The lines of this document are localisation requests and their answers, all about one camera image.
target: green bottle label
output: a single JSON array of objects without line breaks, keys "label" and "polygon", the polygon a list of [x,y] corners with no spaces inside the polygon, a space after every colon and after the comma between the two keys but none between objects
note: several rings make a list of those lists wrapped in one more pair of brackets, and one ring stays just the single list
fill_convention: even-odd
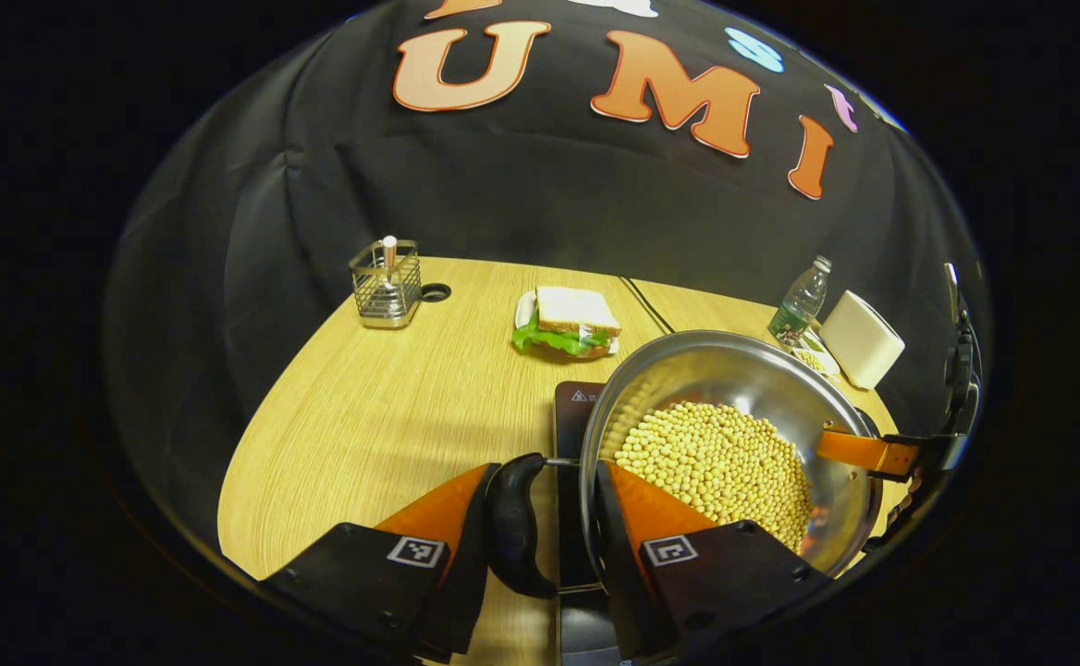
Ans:
[{"label": "green bottle label", "polygon": [[799,336],[807,330],[807,320],[791,312],[786,307],[780,307],[774,313],[774,318],[769,321],[768,329],[769,334],[782,344],[796,346],[799,344]]}]

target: black fabric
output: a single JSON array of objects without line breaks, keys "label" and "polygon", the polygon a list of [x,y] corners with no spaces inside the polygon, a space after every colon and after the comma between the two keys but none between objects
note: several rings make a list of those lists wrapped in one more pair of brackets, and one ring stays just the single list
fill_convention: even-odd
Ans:
[{"label": "black fabric", "polygon": [[[350,295],[346,262],[376,236],[433,256],[580,269],[775,303],[814,255],[833,260],[823,320],[862,295],[907,342],[878,385],[903,431],[942,424],[951,341],[942,262],[967,283],[988,354],[988,304],[955,199],[909,136],[755,26],[703,3],[659,17],[566,0],[503,3],[424,22],[435,0],[381,4],[328,30],[220,100],[161,165],[126,225],[110,282],[112,408],[157,501],[215,544],[234,443],[274,380]],[[517,87],[491,105],[418,113],[391,90],[405,39],[460,27],[446,81],[478,79],[485,26],[544,21]],[[730,49],[738,27],[784,73]],[[720,65],[756,81],[738,160],[689,132],[595,113],[618,47],[610,29],[667,43],[689,76]],[[845,90],[856,134],[823,84]],[[646,104],[656,109],[653,97]],[[799,114],[835,138],[823,198],[787,184]]]}]

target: orange letter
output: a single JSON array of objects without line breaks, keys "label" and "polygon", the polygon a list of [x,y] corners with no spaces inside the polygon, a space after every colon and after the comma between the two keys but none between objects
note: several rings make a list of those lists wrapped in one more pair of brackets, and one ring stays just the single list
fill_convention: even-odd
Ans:
[{"label": "orange letter", "polygon": [[710,68],[689,80],[666,43],[620,29],[610,30],[607,38],[618,45],[618,68],[610,90],[594,97],[590,108],[605,117],[645,122],[651,109],[643,103],[643,92],[650,85],[667,130],[681,126],[708,105],[704,120],[691,126],[691,135],[734,158],[750,154],[746,119],[758,84],[730,68]]},{"label": "orange letter", "polygon": [[438,9],[426,14],[426,18],[440,18],[460,14],[462,12],[473,12],[473,10],[485,10],[501,4],[503,0],[446,0]]},{"label": "orange letter", "polygon": [[490,64],[482,79],[472,83],[448,84],[442,80],[442,65],[451,43],[465,37],[463,29],[443,29],[414,37],[402,43],[401,67],[395,71],[392,96],[401,105],[418,111],[450,111],[489,105],[508,94],[524,76],[528,51],[537,35],[549,32],[543,22],[510,22],[486,26],[495,38]]},{"label": "orange letter", "polygon": [[804,198],[820,199],[820,194],[823,193],[820,176],[824,174],[824,160],[827,158],[827,149],[835,142],[832,134],[827,134],[827,130],[808,117],[799,117],[799,125],[802,125],[799,163],[791,169],[786,178],[791,181],[791,187],[802,192]]}]

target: lettuce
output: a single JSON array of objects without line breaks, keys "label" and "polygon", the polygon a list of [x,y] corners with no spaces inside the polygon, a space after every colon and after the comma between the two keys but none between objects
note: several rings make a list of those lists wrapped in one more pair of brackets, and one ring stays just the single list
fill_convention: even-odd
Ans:
[{"label": "lettuce", "polygon": [[566,330],[566,332],[540,330],[540,312],[536,311],[531,313],[531,321],[511,334],[511,343],[515,345],[515,349],[526,352],[528,346],[537,342],[576,356],[582,355],[594,346],[610,345],[610,334],[598,330],[588,338],[582,338],[582,335],[577,330]]}]

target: sandwich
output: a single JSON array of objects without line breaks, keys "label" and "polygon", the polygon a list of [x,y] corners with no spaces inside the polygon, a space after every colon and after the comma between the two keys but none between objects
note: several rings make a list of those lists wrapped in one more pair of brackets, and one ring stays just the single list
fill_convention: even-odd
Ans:
[{"label": "sandwich", "polygon": [[[588,289],[537,287],[536,305],[511,342],[522,352],[535,344],[549,345],[575,358],[598,358],[617,351],[621,326],[603,295]],[[527,301],[519,302],[526,307]],[[516,311],[516,324],[523,321]]]}]

